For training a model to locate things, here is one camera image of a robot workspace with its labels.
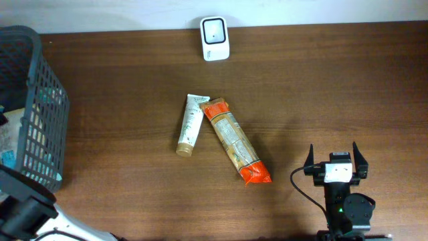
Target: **white background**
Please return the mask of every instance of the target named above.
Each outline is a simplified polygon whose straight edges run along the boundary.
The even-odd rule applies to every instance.
[[[428,19],[428,0],[0,0],[0,26],[39,33],[198,28],[220,15],[229,27]]]

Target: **red and orange packet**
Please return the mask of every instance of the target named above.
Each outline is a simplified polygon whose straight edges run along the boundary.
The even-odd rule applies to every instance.
[[[270,174],[223,98],[200,104],[232,163],[248,183],[270,183]]]

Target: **brown wooden surface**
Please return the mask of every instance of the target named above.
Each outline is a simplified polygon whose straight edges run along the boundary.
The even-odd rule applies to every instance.
[[[43,35],[71,100],[63,209],[130,240],[249,240],[315,234],[322,212],[290,184],[356,141],[370,164],[354,192],[377,201],[371,234],[428,237],[428,23],[229,30],[205,62],[199,30]],[[186,94],[224,97],[272,184],[244,185],[204,118],[175,154]],[[319,202],[310,177],[298,185]]]

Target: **cream tube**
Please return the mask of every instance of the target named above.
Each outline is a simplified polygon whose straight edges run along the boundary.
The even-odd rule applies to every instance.
[[[201,128],[203,112],[199,105],[209,101],[209,96],[187,95],[186,111],[181,127],[179,144],[175,151],[182,157],[190,157]]]

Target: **plastic basket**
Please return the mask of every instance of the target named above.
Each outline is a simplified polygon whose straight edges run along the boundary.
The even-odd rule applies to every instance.
[[[57,191],[70,102],[31,28],[0,28],[0,104],[5,112],[25,107],[15,170]]]

